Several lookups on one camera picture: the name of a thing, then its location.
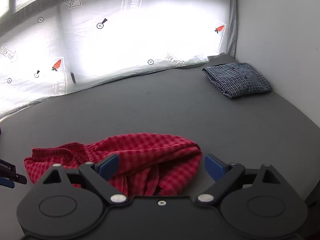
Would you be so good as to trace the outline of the red checkered shorts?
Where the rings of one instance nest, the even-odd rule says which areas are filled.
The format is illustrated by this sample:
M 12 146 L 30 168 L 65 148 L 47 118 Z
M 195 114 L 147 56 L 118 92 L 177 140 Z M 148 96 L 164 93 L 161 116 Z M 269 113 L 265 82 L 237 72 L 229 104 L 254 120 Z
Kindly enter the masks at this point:
M 202 152 L 197 143 L 177 135 L 133 133 L 92 144 L 73 142 L 54 148 L 33 148 L 25 158 L 29 179 L 36 183 L 53 164 L 77 168 L 98 163 L 112 154 L 119 168 L 108 182 L 127 197 L 176 196 L 197 174 Z

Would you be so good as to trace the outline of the folded blue plaid shirt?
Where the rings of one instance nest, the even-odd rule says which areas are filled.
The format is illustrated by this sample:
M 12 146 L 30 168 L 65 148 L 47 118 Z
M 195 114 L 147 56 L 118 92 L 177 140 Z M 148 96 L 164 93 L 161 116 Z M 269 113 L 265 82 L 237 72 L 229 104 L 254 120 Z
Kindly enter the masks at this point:
M 249 63 L 225 63 L 204 67 L 202 71 L 208 80 L 230 99 L 272 90 L 269 81 Z

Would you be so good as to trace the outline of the white carrot-print curtain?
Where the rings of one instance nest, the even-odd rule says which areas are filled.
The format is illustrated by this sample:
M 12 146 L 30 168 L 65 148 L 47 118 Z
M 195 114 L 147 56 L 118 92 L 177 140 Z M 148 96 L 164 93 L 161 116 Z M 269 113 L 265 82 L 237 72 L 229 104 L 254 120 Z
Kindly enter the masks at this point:
M 235 46 L 236 0 L 1 0 L 1 117 Z

